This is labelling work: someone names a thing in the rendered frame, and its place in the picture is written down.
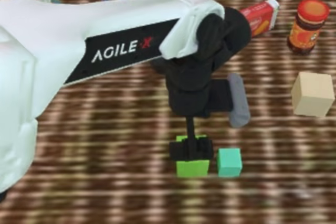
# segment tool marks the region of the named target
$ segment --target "tan wooden block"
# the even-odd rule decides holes
[[[295,115],[326,116],[335,100],[329,74],[299,72],[291,90]]]

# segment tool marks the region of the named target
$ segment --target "red toothpaste box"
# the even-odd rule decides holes
[[[252,37],[273,29],[279,7],[276,0],[266,0],[240,10],[250,23]]]

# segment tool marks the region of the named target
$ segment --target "peanut butter jar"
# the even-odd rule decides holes
[[[295,54],[307,55],[313,50],[329,12],[328,5],[321,0],[300,2],[287,38],[287,45]]]

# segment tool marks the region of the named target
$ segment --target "red jar lid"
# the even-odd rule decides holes
[[[303,0],[299,4],[298,13],[307,21],[322,22],[329,16],[329,6],[321,0]]]

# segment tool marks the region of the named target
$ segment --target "checkered tablecloth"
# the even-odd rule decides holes
[[[234,8],[259,1],[220,0]],[[218,178],[215,161],[206,178],[176,178],[168,142],[185,134],[184,119],[170,112],[164,79],[144,63],[59,91],[39,118],[31,169],[0,205],[0,223],[335,224],[336,110],[294,116],[290,89],[299,71],[335,80],[336,9],[312,54],[298,57],[286,36],[300,0],[278,1],[274,30],[215,74],[244,78],[251,123],[231,129],[224,114],[196,121],[215,150],[241,148],[239,178]]]

